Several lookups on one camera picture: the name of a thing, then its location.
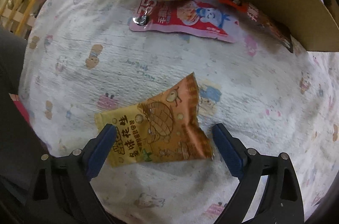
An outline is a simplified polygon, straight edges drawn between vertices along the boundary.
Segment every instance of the white tablecloth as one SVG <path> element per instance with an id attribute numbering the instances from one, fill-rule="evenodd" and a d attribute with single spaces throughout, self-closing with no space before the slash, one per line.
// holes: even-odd
<path id="1" fill-rule="evenodd" d="M 246 147 L 290 155 L 308 217 L 332 183 L 338 158 L 336 53 L 290 53 L 242 23 L 231 44 L 192 35 L 132 32 L 140 0 L 48 0 L 28 41 L 20 98 L 36 134 L 54 156 L 97 135 L 93 115 L 105 93 L 135 104 L 195 72 L 199 123 L 211 138 L 222 122 Z M 102 45 L 98 52 L 94 45 Z M 89 69 L 89 55 L 99 62 Z M 213 223 L 238 179 L 214 161 L 105 164 L 91 184 L 107 211 L 130 224 Z M 255 197 L 246 219 L 259 204 Z"/>

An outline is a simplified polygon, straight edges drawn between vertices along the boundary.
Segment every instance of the blue gripper pad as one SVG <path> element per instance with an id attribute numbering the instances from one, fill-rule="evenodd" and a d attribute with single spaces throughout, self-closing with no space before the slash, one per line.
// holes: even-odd
<path id="1" fill-rule="evenodd" d="M 87 166 L 85 171 L 86 177 L 89 181 L 98 176 L 108 153 L 111 151 L 116 137 L 116 127 L 111 124 L 107 124 L 95 139 L 91 139 L 88 142 L 87 145 L 89 146 L 89 149 L 86 150 L 86 155 L 84 154 L 82 160 L 84 165 Z"/>
<path id="2" fill-rule="evenodd" d="M 216 124 L 212 128 L 213 141 L 216 144 L 231 175 L 239 181 L 244 177 L 243 168 L 247 164 L 244 145 L 237 138 L 233 138 L 223 124 Z"/>

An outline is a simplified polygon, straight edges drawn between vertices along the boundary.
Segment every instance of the orange and yellow snack bag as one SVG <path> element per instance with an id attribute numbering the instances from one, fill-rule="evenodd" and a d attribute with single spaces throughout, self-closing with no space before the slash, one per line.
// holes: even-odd
<path id="1" fill-rule="evenodd" d="M 117 128 L 108 155 L 113 167 L 137 162 L 212 158 L 210 141 L 199 128 L 199 89 L 194 73 L 142 103 L 94 115 L 98 130 Z"/>

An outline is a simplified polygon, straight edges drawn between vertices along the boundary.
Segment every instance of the silver pin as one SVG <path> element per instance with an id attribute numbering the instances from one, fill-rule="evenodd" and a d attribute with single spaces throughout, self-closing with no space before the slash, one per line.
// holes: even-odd
<path id="1" fill-rule="evenodd" d="M 72 154 L 75 155 L 75 156 L 78 156 L 81 154 L 81 149 L 75 149 L 74 151 L 72 151 Z"/>
<path id="2" fill-rule="evenodd" d="M 48 159 L 48 154 L 44 154 L 43 156 L 41 156 L 42 161 L 46 161 L 47 159 Z"/>
<path id="3" fill-rule="evenodd" d="M 287 160 L 289 158 L 289 156 L 286 153 L 282 153 L 281 154 L 281 158 L 283 158 L 284 160 Z"/>
<path id="4" fill-rule="evenodd" d="M 256 155 L 257 154 L 257 151 L 254 148 L 249 148 L 247 150 L 247 152 L 249 153 L 249 155 Z"/>

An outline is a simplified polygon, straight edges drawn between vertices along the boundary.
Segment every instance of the snack bag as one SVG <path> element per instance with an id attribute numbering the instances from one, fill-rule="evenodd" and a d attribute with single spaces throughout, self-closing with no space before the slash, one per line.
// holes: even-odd
<path id="1" fill-rule="evenodd" d="M 98 131 L 117 128 L 108 155 L 113 167 L 138 162 L 212 158 L 210 141 L 199 128 L 199 89 L 194 73 L 142 103 L 94 115 Z"/>
<path id="2" fill-rule="evenodd" d="M 239 22 L 225 6 L 202 0 L 141 0 L 129 28 L 138 32 L 184 32 L 226 42 L 236 42 L 240 36 Z"/>
<path id="3" fill-rule="evenodd" d="M 293 44 L 291 40 L 291 33 L 289 29 L 282 23 L 279 23 L 262 11 L 258 10 L 254 5 L 247 2 L 242 2 L 240 0 L 219 0 L 220 3 L 229 5 L 239 12 L 244 13 L 250 18 L 253 22 L 260 25 L 265 31 L 270 35 L 275 37 L 282 43 L 291 53 L 293 52 Z"/>

